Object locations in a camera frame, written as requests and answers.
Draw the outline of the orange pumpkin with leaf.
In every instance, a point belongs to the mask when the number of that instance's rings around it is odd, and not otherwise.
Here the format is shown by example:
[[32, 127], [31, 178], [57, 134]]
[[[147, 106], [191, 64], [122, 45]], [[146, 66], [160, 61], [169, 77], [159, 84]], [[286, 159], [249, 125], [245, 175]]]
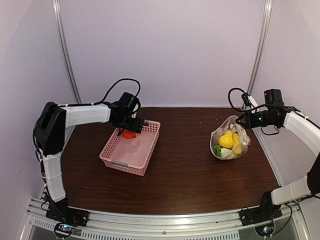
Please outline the orange pumpkin with leaf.
[[123, 132], [122, 132], [122, 137], [125, 138], [125, 139], [133, 139], [133, 138], [136, 138], [137, 137], [137, 134], [133, 131], [129, 131], [127, 129], [125, 129]]

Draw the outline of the clear zip top bag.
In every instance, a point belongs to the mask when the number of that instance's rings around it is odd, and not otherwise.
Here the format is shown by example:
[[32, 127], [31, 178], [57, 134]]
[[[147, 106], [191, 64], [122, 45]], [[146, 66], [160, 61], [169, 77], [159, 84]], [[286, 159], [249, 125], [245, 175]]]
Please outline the clear zip top bag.
[[210, 135], [210, 150], [219, 160], [235, 160], [245, 155], [251, 144], [246, 130], [236, 123], [236, 115], [229, 116]]

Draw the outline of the yellow pear with leaf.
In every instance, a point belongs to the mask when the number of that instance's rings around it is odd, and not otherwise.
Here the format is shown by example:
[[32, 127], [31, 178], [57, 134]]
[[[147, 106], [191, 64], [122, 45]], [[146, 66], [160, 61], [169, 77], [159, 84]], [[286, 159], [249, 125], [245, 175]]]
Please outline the yellow pear with leaf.
[[224, 135], [222, 135], [218, 140], [218, 145], [227, 148], [232, 149], [233, 148], [233, 139], [232, 139], [233, 132], [228, 130]]

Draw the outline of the white wrinkled cabbage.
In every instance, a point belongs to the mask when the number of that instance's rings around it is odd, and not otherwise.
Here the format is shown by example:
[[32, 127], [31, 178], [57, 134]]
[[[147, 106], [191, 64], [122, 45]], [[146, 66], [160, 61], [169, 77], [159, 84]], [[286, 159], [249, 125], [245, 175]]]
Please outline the white wrinkled cabbage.
[[218, 158], [225, 158], [232, 153], [230, 149], [221, 147], [220, 145], [214, 145], [212, 150], [214, 155]]

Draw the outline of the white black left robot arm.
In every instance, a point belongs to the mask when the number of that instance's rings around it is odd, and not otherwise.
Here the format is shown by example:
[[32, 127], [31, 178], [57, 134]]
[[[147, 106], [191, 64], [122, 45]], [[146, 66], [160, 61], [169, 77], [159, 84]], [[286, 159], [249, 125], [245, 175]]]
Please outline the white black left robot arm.
[[66, 144], [69, 127], [111, 123], [121, 132], [128, 130], [141, 133], [145, 120], [137, 117], [141, 103], [137, 96], [124, 92], [115, 102], [58, 105], [47, 102], [34, 124], [32, 140], [35, 154], [40, 162], [41, 176], [46, 184], [50, 209], [61, 222], [72, 218], [63, 186], [61, 156]]

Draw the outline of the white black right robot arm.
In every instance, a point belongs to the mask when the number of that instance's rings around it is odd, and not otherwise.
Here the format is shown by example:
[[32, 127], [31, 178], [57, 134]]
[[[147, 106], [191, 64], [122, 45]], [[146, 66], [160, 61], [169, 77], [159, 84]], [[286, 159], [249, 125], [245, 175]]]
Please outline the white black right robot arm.
[[299, 180], [267, 191], [256, 210], [259, 220], [268, 220], [281, 205], [320, 197], [320, 127], [294, 106], [285, 105], [279, 89], [264, 91], [264, 104], [257, 104], [247, 92], [241, 94], [244, 109], [236, 123], [244, 129], [274, 126], [295, 135], [316, 157], [310, 170]]

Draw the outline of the pink perforated plastic basket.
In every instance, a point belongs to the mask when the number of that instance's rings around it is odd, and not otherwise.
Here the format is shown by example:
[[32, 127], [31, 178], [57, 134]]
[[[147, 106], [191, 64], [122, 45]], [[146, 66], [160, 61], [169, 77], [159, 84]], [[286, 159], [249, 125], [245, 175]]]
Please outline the pink perforated plastic basket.
[[148, 120], [141, 133], [131, 139], [119, 135], [119, 129], [115, 129], [99, 158], [108, 168], [143, 177], [156, 147], [160, 127], [160, 122]]

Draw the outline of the right round circuit board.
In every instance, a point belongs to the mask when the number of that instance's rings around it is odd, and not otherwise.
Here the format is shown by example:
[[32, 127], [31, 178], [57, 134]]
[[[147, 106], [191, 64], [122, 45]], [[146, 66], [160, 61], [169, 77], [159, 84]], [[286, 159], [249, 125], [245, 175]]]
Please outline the right round circuit board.
[[267, 224], [258, 225], [254, 227], [254, 230], [258, 236], [267, 238], [274, 234], [275, 224], [270, 222]]

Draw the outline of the round circuit board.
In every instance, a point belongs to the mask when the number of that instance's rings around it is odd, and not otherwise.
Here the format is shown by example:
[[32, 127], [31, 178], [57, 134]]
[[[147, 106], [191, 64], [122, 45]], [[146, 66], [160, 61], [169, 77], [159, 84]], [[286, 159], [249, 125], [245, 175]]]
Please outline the round circuit board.
[[275, 224], [270, 222], [267, 224], [258, 225], [254, 227], [254, 230], [258, 236], [267, 238], [274, 234]]
[[74, 230], [75, 227], [73, 225], [69, 225], [64, 222], [58, 222], [53, 228], [54, 234], [61, 239], [70, 237]]

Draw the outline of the right aluminium corner post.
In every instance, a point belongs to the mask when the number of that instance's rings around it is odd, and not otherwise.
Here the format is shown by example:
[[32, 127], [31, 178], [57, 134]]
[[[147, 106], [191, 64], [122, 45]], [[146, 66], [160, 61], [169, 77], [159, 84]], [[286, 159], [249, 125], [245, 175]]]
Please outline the right aluminium corner post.
[[256, 50], [255, 59], [253, 62], [253, 67], [252, 67], [250, 80], [247, 88], [247, 92], [250, 95], [253, 93], [255, 83], [258, 78], [260, 66], [262, 63], [263, 53], [266, 47], [268, 33], [270, 29], [270, 24], [271, 24], [272, 10], [273, 10], [273, 1], [265, 0], [257, 50]]

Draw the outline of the aluminium corner post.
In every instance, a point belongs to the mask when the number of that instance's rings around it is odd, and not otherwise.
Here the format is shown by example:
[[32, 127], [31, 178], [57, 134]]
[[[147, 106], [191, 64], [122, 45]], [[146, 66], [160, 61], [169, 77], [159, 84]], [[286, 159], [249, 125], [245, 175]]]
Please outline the aluminium corner post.
[[53, 0], [52, 1], [52, 6], [53, 6], [53, 13], [55, 17], [55, 22], [57, 26], [57, 32], [58, 32], [58, 39], [60, 43], [60, 48], [62, 52], [62, 59], [64, 62], [64, 66], [66, 69], [67, 73], [67, 78], [70, 84], [71, 92], [73, 94], [73, 97], [75, 99], [75, 102], [77, 104], [81, 104], [81, 96], [78, 90], [78, 86], [76, 83], [72, 63], [71, 63], [71, 58], [68, 50], [68, 44], [67, 44], [67, 39], [66, 39], [66, 34], [64, 30], [64, 23], [63, 23], [63, 17], [62, 17], [62, 11], [61, 11], [61, 4], [59, 0]]
[[262, 63], [263, 53], [266, 47], [268, 33], [270, 29], [270, 24], [271, 24], [272, 10], [273, 10], [273, 1], [265, 0], [257, 50], [256, 50], [255, 59], [253, 62], [253, 67], [252, 67], [250, 80], [247, 88], [247, 92], [250, 95], [253, 93], [255, 83], [258, 78], [260, 66]]

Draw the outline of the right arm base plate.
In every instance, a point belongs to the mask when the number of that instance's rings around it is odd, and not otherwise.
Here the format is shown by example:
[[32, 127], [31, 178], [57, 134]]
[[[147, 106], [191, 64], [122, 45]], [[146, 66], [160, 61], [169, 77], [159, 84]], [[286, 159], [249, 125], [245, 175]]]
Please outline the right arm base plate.
[[249, 226], [260, 224], [263, 222], [268, 222], [274, 220], [276, 218], [281, 217], [282, 211], [280, 209], [276, 209], [275, 211], [265, 212], [262, 210], [260, 206], [256, 207], [243, 207], [239, 212], [239, 218], [242, 226]]

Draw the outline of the aluminium front rail frame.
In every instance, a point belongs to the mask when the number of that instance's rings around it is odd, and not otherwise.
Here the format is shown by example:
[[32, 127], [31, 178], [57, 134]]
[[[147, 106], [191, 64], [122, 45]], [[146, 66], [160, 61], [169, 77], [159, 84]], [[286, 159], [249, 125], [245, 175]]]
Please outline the aluminium front rail frame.
[[[20, 240], [309, 240], [305, 218], [297, 204], [282, 206], [282, 216], [242, 226], [239, 209], [198, 214], [140, 215], [90, 210], [87, 225], [73, 234], [54, 234], [57, 221], [46, 217], [48, 203], [31, 198], [18, 234]], [[272, 236], [264, 238], [255, 227], [273, 223]]]

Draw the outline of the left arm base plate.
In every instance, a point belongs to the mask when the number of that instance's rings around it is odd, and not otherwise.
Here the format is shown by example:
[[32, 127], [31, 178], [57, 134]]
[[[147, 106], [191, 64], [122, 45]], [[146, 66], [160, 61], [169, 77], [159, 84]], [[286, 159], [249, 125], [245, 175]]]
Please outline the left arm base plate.
[[68, 225], [86, 227], [89, 219], [89, 212], [87, 210], [65, 206], [58, 208], [57, 206], [50, 204], [45, 216], [48, 219], [66, 223]]

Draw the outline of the left aluminium corner post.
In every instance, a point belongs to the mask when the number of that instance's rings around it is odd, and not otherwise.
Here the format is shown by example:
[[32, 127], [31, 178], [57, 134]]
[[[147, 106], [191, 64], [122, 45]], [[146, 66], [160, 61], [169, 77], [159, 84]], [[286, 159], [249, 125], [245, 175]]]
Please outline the left aluminium corner post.
[[57, 32], [58, 32], [58, 39], [60, 43], [60, 48], [62, 52], [62, 59], [64, 62], [64, 66], [66, 69], [67, 73], [67, 78], [70, 84], [71, 92], [73, 94], [73, 97], [75, 99], [75, 102], [77, 104], [81, 104], [81, 96], [78, 90], [78, 86], [76, 83], [72, 63], [71, 63], [71, 58], [68, 50], [68, 44], [67, 44], [67, 39], [66, 39], [66, 34], [64, 30], [64, 23], [63, 23], [63, 17], [62, 17], [62, 11], [61, 11], [61, 4], [59, 0], [53, 0], [52, 1], [52, 6], [53, 6], [53, 13], [55, 17], [55, 22], [57, 26]]

